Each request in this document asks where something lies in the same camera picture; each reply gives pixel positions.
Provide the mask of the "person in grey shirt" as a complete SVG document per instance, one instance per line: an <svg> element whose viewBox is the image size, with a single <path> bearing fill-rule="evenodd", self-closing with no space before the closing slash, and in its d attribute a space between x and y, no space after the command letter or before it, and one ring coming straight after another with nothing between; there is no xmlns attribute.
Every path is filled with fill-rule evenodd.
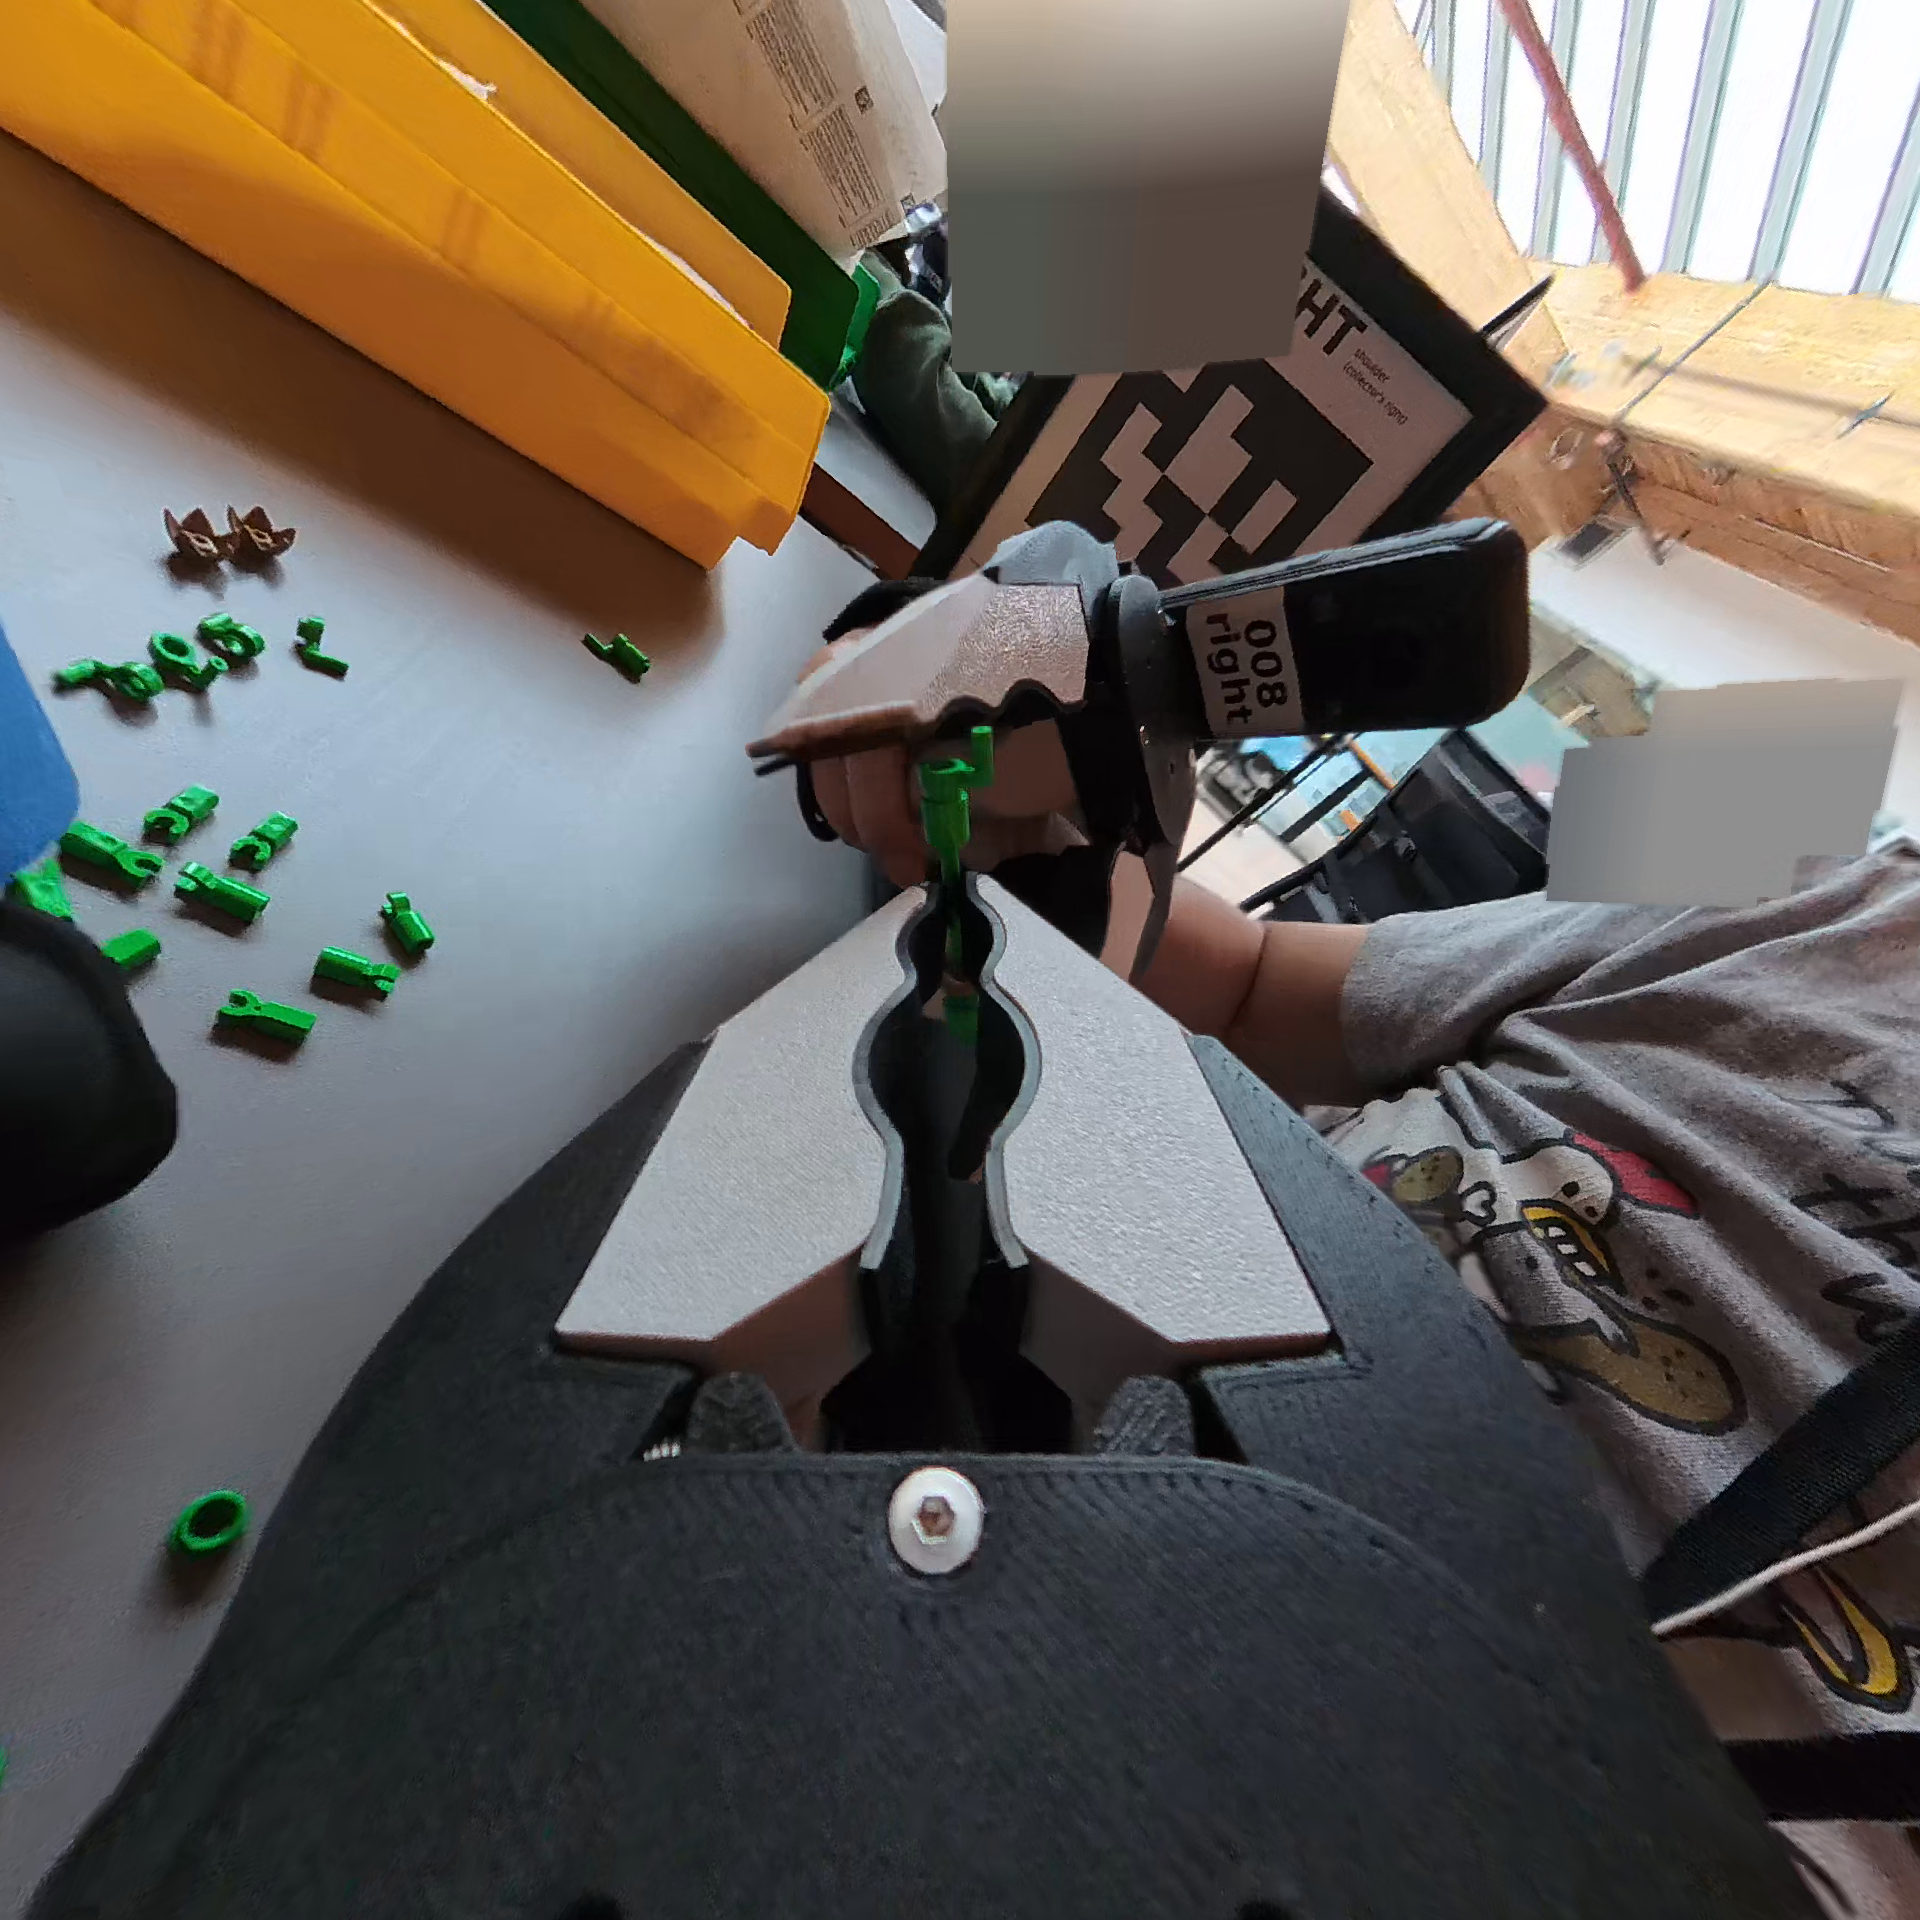
<svg viewBox="0 0 1920 1920"><path fill-rule="evenodd" d="M1916 853L1754 907L1366 930L1309 1111L1598 1459L1670 1668L1826 1916L1916 1916Z"/></svg>

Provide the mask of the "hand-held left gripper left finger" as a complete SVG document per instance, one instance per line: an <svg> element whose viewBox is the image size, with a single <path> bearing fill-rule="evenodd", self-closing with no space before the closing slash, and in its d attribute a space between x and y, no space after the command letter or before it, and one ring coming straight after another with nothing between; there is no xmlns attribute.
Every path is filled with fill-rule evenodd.
<svg viewBox="0 0 1920 1920"><path fill-rule="evenodd" d="M922 1020L926 885L720 1023L556 1322L567 1353L754 1377L805 1449L912 1289L887 1023Z"/></svg>

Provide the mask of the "person's right hand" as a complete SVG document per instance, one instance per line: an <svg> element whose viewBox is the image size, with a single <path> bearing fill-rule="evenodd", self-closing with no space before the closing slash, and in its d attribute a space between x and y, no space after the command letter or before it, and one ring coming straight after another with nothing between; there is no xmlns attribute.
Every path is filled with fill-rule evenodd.
<svg viewBox="0 0 1920 1920"><path fill-rule="evenodd" d="M807 771L835 837L867 853L896 887L926 878L919 766L934 747L896 742L815 758ZM964 863L995 874L1016 857L1055 857L1087 843L1072 769L1054 723L995 732L995 780L970 803Z"/></svg>

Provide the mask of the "dark green cloth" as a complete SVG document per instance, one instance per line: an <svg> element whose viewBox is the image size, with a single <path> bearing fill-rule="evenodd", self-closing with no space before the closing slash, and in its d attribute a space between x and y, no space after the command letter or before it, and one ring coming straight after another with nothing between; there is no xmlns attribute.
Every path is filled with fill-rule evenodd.
<svg viewBox="0 0 1920 1920"><path fill-rule="evenodd" d="M880 297L871 313L852 390L875 439L946 511L1023 385L1022 372L960 372L952 367L950 321L919 278L896 273L896 254L869 250L860 268Z"/></svg>

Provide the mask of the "beige cardboard box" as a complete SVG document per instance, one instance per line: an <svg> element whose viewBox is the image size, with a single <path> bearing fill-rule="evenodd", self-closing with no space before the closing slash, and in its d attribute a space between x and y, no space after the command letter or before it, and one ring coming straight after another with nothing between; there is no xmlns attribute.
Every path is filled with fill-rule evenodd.
<svg viewBox="0 0 1920 1920"><path fill-rule="evenodd" d="M946 206L946 41L912 3L590 3L839 265Z"/></svg>

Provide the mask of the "dark green plastic bin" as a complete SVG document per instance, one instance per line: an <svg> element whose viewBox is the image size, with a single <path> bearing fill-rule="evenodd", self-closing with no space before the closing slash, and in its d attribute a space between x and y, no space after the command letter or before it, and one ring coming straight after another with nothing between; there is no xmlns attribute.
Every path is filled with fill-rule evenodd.
<svg viewBox="0 0 1920 1920"><path fill-rule="evenodd" d="M842 270L584 5L486 7L784 281L788 309L779 351L827 393L836 389L845 378L848 343L874 313L858 276Z"/></svg>

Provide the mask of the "scattered green lego pieces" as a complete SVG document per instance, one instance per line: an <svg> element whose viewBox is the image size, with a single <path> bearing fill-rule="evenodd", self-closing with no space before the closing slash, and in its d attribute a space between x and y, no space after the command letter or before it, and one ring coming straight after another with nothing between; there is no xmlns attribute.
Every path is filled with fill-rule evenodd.
<svg viewBox="0 0 1920 1920"><path fill-rule="evenodd" d="M50 675L50 691L95 689L116 705L147 707L170 689L211 691L224 671L259 660L266 645L259 626L228 613L211 613L189 635L151 633L143 657L122 662L95 657L62 662ZM230 929L252 929L271 905L271 897L259 883L274 859L291 851L300 822L287 811L269 811L232 837L222 867L211 867L189 855L189 841L212 822L220 804L222 798L212 787L184 783L141 813L136 837L86 821L67 822L48 855L7 876L4 901L70 924L74 907L64 887L68 870L104 883L122 897L139 897L167 879L173 901L192 915ZM398 961L325 943L311 964L311 979L362 1002L384 1002L398 987L400 970L420 963L439 941L431 922L400 890L384 893L375 919Z"/></svg>

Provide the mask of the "red ceiling pipe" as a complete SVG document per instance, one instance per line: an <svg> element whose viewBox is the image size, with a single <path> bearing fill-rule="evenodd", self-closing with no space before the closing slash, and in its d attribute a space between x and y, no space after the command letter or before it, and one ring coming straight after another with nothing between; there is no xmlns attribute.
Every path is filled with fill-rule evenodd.
<svg viewBox="0 0 1920 1920"><path fill-rule="evenodd" d="M1496 10L1543 94L1547 126L1558 135L1565 158L1572 159L1574 177L1583 187L1600 237L1605 239L1606 254L1622 281L1622 290L1635 297L1647 276L1629 239L1615 193L1595 158L1594 145L1579 126L1578 110L1567 95L1567 85L1560 76L1557 57L1552 54L1549 41L1543 34L1530 3L1496 3Z"/></svg>

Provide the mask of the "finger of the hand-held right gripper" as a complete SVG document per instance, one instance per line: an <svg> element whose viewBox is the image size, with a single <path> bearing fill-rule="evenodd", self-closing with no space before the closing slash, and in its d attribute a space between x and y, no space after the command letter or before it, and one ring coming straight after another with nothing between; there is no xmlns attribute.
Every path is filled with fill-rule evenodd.
<svg viewBox="0 0 1920 1920"><path fill-rule="evenodd" d="M747 745L756 777L878 747L926 747L963 725L1078 715L1094 683L1106 588L971 574L822 645Z"/></svg>

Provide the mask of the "person's right forearm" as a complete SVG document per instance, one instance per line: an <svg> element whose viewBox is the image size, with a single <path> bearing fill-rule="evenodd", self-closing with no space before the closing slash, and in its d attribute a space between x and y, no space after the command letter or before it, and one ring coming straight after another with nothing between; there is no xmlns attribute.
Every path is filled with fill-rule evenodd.
<svg viewBox="0 0 1920 1920"><path fill-rule="evenodd" d="M1290 1107L1348 1111L1366 1097L1342 1031L1363 946L1364 929L1247 919L1182 878L1141 991Z"/></svg>

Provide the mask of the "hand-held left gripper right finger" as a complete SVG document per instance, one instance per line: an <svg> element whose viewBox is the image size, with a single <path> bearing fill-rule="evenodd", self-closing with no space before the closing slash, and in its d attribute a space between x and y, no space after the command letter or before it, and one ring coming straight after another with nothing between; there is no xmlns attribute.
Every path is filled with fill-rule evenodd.
<svg viewBox="0 0 1920 1920"><path fill-rule="evenodd" d="M976 1087L955 1171L1023 1283L1016 1346L1091 1437L1136 1377L1324 1357L1333 1325L1183 1029L976 876Z"/></svg>

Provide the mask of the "green lego stem assembly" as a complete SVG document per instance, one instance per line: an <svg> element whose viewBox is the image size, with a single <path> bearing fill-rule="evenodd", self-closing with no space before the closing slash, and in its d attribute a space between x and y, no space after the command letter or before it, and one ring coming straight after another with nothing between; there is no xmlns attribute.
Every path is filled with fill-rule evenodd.
<svg viewBox="0 0 1920 1920"><path fill-rule="evenodd" d="M971 798L995 781L995 734L976 725L948 753L924 758L917 772L919 821L927 845L943 917L943 1027L963 1044L976 1044L979 987L970 963L964 913L967 847L974 837Z"/></svg>

